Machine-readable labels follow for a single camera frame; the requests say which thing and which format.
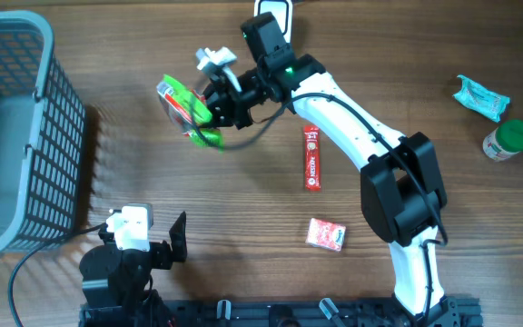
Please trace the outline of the light blue tissue pack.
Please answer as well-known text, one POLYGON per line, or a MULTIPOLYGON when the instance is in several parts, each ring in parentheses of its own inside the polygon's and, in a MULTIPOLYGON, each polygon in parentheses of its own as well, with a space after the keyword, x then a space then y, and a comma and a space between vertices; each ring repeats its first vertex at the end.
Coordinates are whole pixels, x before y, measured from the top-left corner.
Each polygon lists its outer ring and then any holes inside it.
POLYGON ((461 87, 453 98, 469 110, 482 114, 494 123, 499 123, 510 105, 510 98, 490 91, 463 74, 459 74, 458 79, 461 81, 461 87))

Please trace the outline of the green Haribo candy bag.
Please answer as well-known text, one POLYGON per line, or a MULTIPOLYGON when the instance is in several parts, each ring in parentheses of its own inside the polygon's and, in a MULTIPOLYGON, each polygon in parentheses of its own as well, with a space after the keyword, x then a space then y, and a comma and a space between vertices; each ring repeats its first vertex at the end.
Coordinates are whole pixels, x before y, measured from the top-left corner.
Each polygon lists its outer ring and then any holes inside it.
POLYGON ((168 74, 156 86, 156 92, 164 111, 183 136, 200 147, 214 147, 222 151, 224 145, 221 131, 217 127, 208 126, 213 122, 213 114, 207 108, 202 95, 168 74))

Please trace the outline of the green lid plastic jar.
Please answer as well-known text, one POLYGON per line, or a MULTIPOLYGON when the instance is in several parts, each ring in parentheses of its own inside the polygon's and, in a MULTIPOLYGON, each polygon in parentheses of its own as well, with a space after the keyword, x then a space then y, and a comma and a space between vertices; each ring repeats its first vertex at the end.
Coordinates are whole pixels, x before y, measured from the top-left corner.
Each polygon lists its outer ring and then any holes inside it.
POLYGON ((523 152, 523 121, 506 121, 485 137, 482 148, 484 154, 496 162, 523 152))

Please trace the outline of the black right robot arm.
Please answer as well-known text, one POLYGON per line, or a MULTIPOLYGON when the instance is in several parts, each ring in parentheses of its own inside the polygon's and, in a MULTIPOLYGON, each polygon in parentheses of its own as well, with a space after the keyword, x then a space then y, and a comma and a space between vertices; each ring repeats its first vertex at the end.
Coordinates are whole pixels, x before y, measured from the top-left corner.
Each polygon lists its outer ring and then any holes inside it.
POLYGON ((233 73, 236 57, 227 48, 196 53, 198 70, 210 80, 206 126, 250 126, 251 108, 271 100, 324 132, 360 173, 362 215, 390 247, 394 298, 424 325, 444 296, 435 249, 448 241, 440 219, 447 195, 431 140, 406 136, 370 115, 316 58, 294 53, 273 14, 258 14, 241 30, 255 62, 244 74, 233 73))

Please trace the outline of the small red candy bar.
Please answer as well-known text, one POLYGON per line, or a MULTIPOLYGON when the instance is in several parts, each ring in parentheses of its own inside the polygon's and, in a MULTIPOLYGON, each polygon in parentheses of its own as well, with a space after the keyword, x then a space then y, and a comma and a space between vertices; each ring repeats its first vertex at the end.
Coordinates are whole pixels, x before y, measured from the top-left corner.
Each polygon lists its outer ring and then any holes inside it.
POLYGON ((305 125, 303 133, 305 141, 305 187, 309 191, 319 191, 321 189, 320 129, 315 125, 305 125))

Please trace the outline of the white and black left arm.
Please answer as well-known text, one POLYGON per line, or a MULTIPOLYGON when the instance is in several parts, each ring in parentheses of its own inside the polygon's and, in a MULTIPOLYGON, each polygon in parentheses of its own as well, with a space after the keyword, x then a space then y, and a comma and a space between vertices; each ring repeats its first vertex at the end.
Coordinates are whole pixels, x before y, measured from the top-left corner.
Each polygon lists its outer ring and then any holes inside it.
POLYGON ((103 244, 87 252, 79 264, 86 303, 81 326, 174 327, 175 315, 153 288, 152 270, 169 270, 187 259, 186 213, 169 231, 171 240, 150 242, 149 249, 120 250, 103 227, 103 244))

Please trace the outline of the red snack packet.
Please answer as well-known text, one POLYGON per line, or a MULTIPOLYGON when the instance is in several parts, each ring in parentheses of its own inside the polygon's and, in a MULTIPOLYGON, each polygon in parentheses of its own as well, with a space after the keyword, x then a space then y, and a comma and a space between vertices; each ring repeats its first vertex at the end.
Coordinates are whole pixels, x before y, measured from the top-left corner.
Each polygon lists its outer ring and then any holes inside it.
POLYGON ((311 246, 340 252, 344 243, 346 227, 311 218, 305 242, 311 246))

